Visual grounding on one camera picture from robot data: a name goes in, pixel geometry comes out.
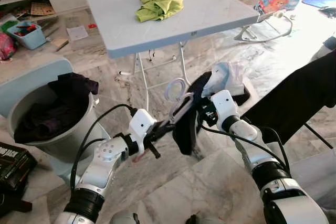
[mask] green cloth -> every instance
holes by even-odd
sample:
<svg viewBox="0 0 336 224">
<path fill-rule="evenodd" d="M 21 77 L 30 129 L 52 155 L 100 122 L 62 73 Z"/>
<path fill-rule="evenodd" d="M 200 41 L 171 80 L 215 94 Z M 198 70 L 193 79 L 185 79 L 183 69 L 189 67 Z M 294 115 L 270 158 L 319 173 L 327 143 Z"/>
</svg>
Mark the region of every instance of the green cloth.
<svg viewBox="0 0 336 224">
<path fill-rule="evenodd" d="M 140 22 L 147 20 L 163 20 L 183 9 L 183 0 L 140 0 L 142 6 L 137 10 Z"/>
</svg>

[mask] white table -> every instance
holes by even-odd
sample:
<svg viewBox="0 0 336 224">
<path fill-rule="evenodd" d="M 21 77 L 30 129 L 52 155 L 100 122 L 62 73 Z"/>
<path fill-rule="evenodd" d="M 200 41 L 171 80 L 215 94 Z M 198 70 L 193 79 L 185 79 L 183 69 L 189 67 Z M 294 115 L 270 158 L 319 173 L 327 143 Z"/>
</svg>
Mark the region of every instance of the white table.
<svg viewBox="0 0 336 224">
<path fill-rule="evenodd" d="M 239 0 L 184 0 L 184 9 L 163 21 L 140 23 L 135 12 L 140 0 L 87 0 L 110 58 L 136 54 L 144 85 L 148 87 L 139 52 L 178 43 L 182 73 L 189 84 L 184 66 L 181 41 L 256 23 L 259 14 Z"/>
</svg>

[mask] white marble floor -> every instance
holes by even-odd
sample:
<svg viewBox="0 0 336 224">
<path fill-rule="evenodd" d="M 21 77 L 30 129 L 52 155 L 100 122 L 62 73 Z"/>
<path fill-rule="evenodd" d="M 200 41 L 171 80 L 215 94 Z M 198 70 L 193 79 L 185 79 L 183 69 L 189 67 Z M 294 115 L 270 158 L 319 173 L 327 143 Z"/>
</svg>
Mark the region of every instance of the white marble floor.
<svg viewBox="0 0 336 224">
<path fill-rule="evenodd" d="M 92 21 L 88 11 L 60 17 L 60 28 L 51 37 L 66 36 L 64 28 L 71 20 L 83 23 Z M 254 97 L 263 97 L 288 74 L 308 63 L 321 43 L 335 31 L 335 24 L 321 16 L 316 9 L 301 5 L 296 10 L 290 36 L 268 43 L 249 44 L 233 40 L 238 31 L 233 29 L 213 34 L 187 44 L 185 60 L 191 81 L 219 61 L 238 61 L 245 66 L 245 76 L 256 90 Z M 254 31 L 270 34 L 271 28 L 258 24 Z M 120 102 L 143 107 L 144 87 L 140 73 L 127 77 L 118 75 L 120 69 L 131 70 L 132 56 L 110 60 L 98 31 L 92 31 L 90 38 L 72 42 L 57 54 L 69 59 L 76 72 L 99 82 L 97 114 Z M 34 60 L 34 54 L 43 55 L 53 50 L 49 44 L 33 52 L 20 49 L 14 60 Z M 148 52 L 142 56 L 144 64 L 150 66 L 170 59 L 176 53 L 176 46 L 168 46 L 156 49 L 152 61 L 149 61 Z M 147 74 L 149 84 L 181 75 L 178 62 L 164 66 L 160 71 L 147 71 Z M 164 100 L 163 90 L 160 87 L 150 92 L 150 113 L 159 120 L 167 115 L 171 106 L 170 102 Z M 249 103 L 242 108 L 242 112 L 252 105 L 253 102 Z M 121 110 L 118 119 L 112 114 L 102 121 L 102 125 L 113 135 L 125 131 L 128 120 L 125 111 Z M 310 120 L 314 128 L 334 146 L 335 122 L 335 109 L 322 109 Z M 5 120 L 1 119 L 1 141 L 12 143 L 5 124 Z M 205 156 L 202 161 L 182 156 L 170 135 L 158 142 L 158 150 L 162 154 L 160 159 L 156 160 L 148 154 L 138 163 L 128 160 L 117 173 L 97 223 L 108 223 L 115 212 L 128 207 L 138 209 L 144 223 L 183 223 L 190 214 L 199 210 L 211 211 L 229 220 L 228 223 L 264 223 L 257 188 L 243 170 L 232 142 L 205 132 L 200 134 L 198 141 Z M 285 148 L 291 163 L 326 150 L 305 129 L 300 130 Z M 0 219 L 0 223 L 52 223 L 69 199 L 69 189 L 50 171 L 46 155 L 33 147 L 28 149 L 39 160 L 25 196 L 33 202 L 33 211 L 27 214 L 9 213 Z M 183 195 L 180 197 L 182 201 L 174 202 L 174 194 Z M 162 206 L 159 207 L 159 202 L 171 209 L 172 214 L 167 216 Z"/>
</svg>

